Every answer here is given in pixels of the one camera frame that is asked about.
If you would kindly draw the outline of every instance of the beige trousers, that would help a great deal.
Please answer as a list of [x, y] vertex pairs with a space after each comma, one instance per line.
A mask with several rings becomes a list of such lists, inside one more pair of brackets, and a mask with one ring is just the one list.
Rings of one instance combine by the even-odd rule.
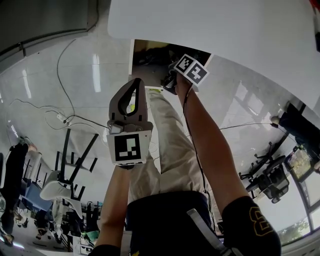
[[198, 191], [204, 183], [196, 152], [184, 134], [182, 121], [162, 93], [147, 90], [147, 99], [158, 131], [161, 172], [149, 154], [145, 164], [132, 169], [128, 202], [160, 193]]

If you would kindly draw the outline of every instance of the white tiled floor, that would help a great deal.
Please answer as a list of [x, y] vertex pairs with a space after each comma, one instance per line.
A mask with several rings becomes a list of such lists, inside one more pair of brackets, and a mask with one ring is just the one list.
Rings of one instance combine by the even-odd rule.
[[[130, 40], [115, 39], [108, 35], [108, 5], [100, 7], [100, 20], [97, 28], [88, 36], [77, 39], [64, 52], [59, 64], [59, 75], [69, 94], [75, 112], [85, 118], [105, 125], [109, 116], [109, 102], [116, 91], [128, 81]], [[59, 43], [17, 63], [0, 75], [0, 150], [8, 152], [10, 147], [6, 134], [8, 127], [11, 143], [15, 135], [28, 136], [43, 155], [44, 162], [53, 169], [57, 151], [63, 150], [66, 129], [48, 108], [36, 109], [14, 99], [28, 101], [38, 107], [52, 105], [61, 108], [66, 115], [72, 114], [68, 98], [64, 94], [57, 77], [57, 61], [69, 41]], [[199, 88], [199, 98], [221, 127], [249, 123], [269, 123], [269, 118], [282, 111], [292, 94], [266, 77], [232, 61], [214, 56], [208, 66], [210, 75]], [[168, 92], [163, 94], [182, 116], [178, 98]], [[72, 123], [82, 123], [74, 118]], [[91, 124], [103, 134], [103, 128]], [[94, 129], [84, 125], [71, 127], [69, 155], [74, 150], [80, 156], [90, 142]], [[245, 173], [255, 161], [254, 154], [262, 154], [268, 142], [276, 142], [283, 133], [269, 125], [250, 125], [223, 130], [227, 138], [238, 172]], [[157, 152], [157, 130], [152, 132], [150, 152], [155, 158]], [[293, 142], [286, 147], [292, 148]], [[94, 157], [98, 158], [92, 175], [94, 187], [88, 187], [82, 201], [103, 201], [113, 165], [109, 149], [97, 139], [84, 165], [89, 167]]]

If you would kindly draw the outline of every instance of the person's arm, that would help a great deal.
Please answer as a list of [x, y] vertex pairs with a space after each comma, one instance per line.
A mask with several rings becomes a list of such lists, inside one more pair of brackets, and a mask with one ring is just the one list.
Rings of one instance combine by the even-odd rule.
[[[190, 83], [178, 73], [175, 92], [182, 107], [189, 88]], [[203, 172], [222, 214], [228, 204], [240, 197], [248, 196], [248, 193], [236, 172], [233, 156], [224, 135], [193, 89], [187, 98], [185, 114]]]
[[120, 248], [124, 231], [131, 170], [115, 166], [101, 210], [101, 230], [95, 246]]

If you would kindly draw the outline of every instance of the black sleeve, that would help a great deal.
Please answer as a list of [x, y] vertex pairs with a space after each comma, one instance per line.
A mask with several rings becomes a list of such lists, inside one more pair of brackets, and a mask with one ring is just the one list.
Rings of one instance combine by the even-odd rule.
[[92, 252], [89, 253], [89, 256], [119, 256], [120, 248], [114, 245], [99, 245], [95, 247]]
[[276, 231], [251, 197], [244, 196], [228, 204], [222, 220], [226, 247], [237, 248], [244, 256], [281, 255]]

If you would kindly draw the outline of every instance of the white tabletop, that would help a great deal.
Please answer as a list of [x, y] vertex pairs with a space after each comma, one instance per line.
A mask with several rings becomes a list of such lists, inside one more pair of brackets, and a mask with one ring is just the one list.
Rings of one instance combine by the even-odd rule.
[[320, 96], [320, 53], [308, 0], [112, 0], [108, 32], [237, 62], [311, 109]]

